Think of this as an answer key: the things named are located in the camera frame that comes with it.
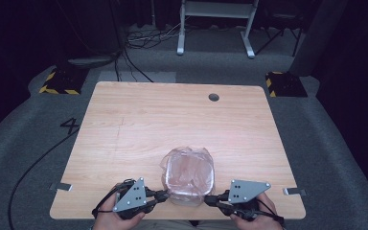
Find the hole in table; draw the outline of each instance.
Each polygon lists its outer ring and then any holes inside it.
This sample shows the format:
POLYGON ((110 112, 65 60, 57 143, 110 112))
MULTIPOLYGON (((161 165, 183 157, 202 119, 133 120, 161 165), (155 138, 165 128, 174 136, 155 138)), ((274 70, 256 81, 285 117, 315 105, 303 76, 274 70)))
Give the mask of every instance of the hole in table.
POLYGON ((218 96, 218 94, 214 94, 214 93, 210 94, 210 95, 208 96, 208 98, 209 98, 212 102, 217 102, 217 101, 219 100, 219 96, 218 96))

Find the gray carpet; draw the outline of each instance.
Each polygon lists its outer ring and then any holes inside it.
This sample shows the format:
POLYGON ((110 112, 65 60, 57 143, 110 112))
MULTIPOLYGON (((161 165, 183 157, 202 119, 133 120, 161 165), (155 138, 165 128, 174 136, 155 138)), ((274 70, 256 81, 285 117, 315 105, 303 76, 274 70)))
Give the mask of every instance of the gray carpet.
MULTIPOLYGON (((253 47, 267 40, 264 32, 254 31, 251 37, 253 47)), ((287 220, 287 229, 368 229, 368 182, 315 98, 318 81, 312 77, 301 79, 307 98, 268 97, 265 73, 286 71, 293 61, 290 55, 294 39, 290 33, 277 38, 254 59, 247 58, 238 29, 192 31, 182 57, 175 53, 176 42, 174 37, 148 50, 127 51, 142 71, 151 76, 167 75, 155 81, 260 85, 264 89, 296 182, 308 193, 303 197, 307 216, 287 220)), ((51 70, 42 70, 31 81, 30 99, 0 124, 0 229, 9 229, 7 208, 16 181, 36 159, 67 136, 68 128, 61 127, 61 123, 75 118, 81 124, 95 84, 116 78, 111 76, 115 72, 109 64, 90 70, 81 95, 39 94, 51 70)), ((122 58, 119 70, 124 77, 130 73, 122 58)), ((48 187, 60 181, 75 140, 76 135, 64 141, 24 178, 12 203, 15 229, 91 226, 92 219, 54 220, 49 215, 56 192, 48 187)))

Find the crumpled plastic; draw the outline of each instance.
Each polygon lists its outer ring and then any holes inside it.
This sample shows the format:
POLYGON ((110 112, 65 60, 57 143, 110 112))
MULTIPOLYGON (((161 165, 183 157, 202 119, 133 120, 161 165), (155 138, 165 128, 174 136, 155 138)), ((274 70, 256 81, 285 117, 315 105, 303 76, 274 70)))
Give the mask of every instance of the crumpled plastic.
POLYGON ((170 151, 160 163, 162 183, 170 201, 198 206, 215 188, 214 161, 206 148, 182 147, 170 151))

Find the gray metal bracket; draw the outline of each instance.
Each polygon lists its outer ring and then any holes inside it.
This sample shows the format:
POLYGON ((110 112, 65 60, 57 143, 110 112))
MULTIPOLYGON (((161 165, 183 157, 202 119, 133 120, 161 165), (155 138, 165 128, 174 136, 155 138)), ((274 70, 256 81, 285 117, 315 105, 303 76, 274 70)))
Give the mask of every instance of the gray metal bracket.
POLYGON ((245 203, 271 187, 269 183, 232 180, 228 201, 231 204, 245 203))
POLYGON ((140 207, 146 203, 145 180, 143 177, 140 177, 121 199, 119 199, 119 194, 117 194, 113 212, 117 213, 127 209, 140 207))

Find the shelf leg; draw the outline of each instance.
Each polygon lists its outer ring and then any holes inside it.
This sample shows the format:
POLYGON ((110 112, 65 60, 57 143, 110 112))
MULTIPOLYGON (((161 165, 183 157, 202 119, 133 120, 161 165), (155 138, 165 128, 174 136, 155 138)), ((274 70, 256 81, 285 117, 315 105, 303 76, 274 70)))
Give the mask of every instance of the shelf leg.
POLYGON ((252 46, 249 41, 250 29, 252 28, 253 19, 255 18, 256 9, 258 8, 259 0, 254 0, 252 9, 250 11, 249 19, 247 20, 246 30, 241 32, 241 39, 243 40, 244 48, 246 49, 247 56, 254 58, 255 53, 253 52, 252 46))
POLYGON ((180 15, 180 34, 178 36, 177 54, 184 54, 184 40, 185 40, 185 0, 181 1, 181 15, 180 15))

